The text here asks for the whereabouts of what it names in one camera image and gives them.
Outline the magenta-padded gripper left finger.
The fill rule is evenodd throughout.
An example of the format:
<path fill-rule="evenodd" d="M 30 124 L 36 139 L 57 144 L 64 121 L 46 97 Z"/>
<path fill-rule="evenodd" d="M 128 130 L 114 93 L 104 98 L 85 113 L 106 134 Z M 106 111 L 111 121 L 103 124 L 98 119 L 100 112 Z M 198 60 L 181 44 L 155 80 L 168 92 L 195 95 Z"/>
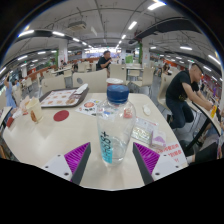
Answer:
<path fill-rule="evenodd" d="M 90 153 L 91 144 L 87 142 L 66 154 L 57 154 L 42 169 L 79 185 Z"/>

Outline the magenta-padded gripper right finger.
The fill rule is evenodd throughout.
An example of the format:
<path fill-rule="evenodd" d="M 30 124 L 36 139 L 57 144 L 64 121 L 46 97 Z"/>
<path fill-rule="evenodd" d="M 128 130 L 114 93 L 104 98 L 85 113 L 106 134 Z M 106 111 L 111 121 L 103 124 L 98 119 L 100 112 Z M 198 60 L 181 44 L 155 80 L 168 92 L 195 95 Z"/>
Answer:
<path fill-rule="evenodd" d="M 133 154 L 145 185 L 182 169 L 168 154 L 158 154 L 136 142 L 133 143 Z"/>

